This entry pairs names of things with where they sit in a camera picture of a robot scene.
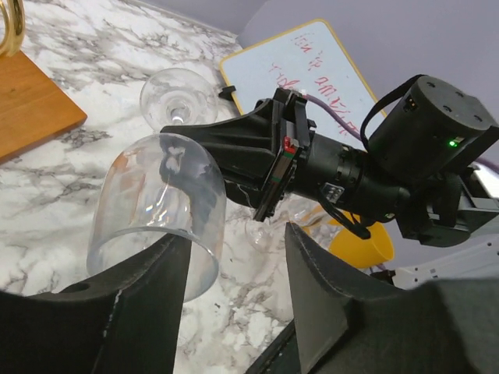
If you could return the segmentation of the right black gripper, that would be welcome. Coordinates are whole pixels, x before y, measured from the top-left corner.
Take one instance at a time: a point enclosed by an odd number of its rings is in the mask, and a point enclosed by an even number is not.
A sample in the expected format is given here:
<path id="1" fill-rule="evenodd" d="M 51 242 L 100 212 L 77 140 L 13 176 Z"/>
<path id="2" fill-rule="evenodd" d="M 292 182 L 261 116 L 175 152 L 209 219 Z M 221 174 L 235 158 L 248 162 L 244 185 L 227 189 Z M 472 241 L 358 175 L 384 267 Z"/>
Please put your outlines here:
<path id="1" fill-rule="evenodd" d="M 307 118 L 306 105 L 304 94 L 277 88 L 272 99 L 258 101 L 245 115 L 207 125 L 166 125 L 160 133 L 204 145 L 221 170 L 227 197 L 256 206 L 253 219 L 263 222 L 274 215 L 310 152 L 316 124 Z"/>

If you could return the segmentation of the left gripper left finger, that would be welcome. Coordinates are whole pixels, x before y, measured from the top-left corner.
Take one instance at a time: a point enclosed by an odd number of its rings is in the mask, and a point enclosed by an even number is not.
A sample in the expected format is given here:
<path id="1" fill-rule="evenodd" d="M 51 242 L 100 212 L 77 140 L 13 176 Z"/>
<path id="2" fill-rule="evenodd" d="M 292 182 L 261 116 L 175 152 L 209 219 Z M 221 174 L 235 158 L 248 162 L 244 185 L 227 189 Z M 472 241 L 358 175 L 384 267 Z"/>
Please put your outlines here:
<path id="1" fill-rule="evenodd" d="M 166 235 L 59 293 L 1 293 L 3 373 L 171 373 L 191 241 Z"/>

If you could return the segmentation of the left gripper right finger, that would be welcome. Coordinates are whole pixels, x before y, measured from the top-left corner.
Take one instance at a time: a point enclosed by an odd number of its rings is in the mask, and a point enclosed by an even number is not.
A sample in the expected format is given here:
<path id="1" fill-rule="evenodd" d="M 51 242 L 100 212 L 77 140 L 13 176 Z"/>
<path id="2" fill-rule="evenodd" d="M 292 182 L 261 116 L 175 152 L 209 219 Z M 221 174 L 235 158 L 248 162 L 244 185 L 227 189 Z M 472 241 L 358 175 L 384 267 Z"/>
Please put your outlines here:
<path id="1" fill-rule="evenodd" d="M 495 373 L 496 279 L 402 290 L 287 224 L 285 251 L 304 373 Z"/>

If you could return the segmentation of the clear wine glass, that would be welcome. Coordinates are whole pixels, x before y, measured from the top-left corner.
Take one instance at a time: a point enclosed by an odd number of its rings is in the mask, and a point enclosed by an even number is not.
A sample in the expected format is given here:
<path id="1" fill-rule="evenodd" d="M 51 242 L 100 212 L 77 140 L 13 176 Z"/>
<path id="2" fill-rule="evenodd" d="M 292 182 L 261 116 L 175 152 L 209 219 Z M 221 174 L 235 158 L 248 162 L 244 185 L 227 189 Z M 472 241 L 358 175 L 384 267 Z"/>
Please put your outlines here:
<path id="1" fill-rule="evenodd" d="M 156 133 L 124 149 L 109 168 L 87 253 L 93 276 L 165 235 L 192 242 L 184 300 L 215 282 L 224 244 L 225 184 L 213 157 L 194 140 Z"/>
<path id="2" fill-rule="evenodd" d="M 218 116 L 218 96 L 213 86 L 192 70 L 163 69 L 143 85 L 140 110 L 155 132 L 165 126 L 209 124 Z"/>

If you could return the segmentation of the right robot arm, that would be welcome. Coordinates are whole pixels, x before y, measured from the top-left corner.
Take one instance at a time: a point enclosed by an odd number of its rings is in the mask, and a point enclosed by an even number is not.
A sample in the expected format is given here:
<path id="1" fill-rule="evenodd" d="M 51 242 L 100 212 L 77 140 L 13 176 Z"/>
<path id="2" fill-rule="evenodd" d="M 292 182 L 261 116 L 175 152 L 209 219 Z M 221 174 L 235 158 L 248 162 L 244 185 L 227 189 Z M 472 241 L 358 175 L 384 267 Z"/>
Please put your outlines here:
<path id="1" fill-rule="evenodd" d="M 475 164 L 498 139 L 498 124 L 481 102 L 443 80 L 417 75 L 380 99 L 372 119 L 392 112 L 356 149 L 319 135 L 306 114 L 312 97 L 284 88 L 253 111 L 209 125 L 165 131 L 205 147 L 223 174 L 228 198 L 274 214 L 288 193 L 320 204 L 341 228 L 330 252 L 358 269 L 390 260 L 383 224 L 403 238 L 444 248 L 461 244 L 498 215 L 498 201 L 475 176 Z"/>

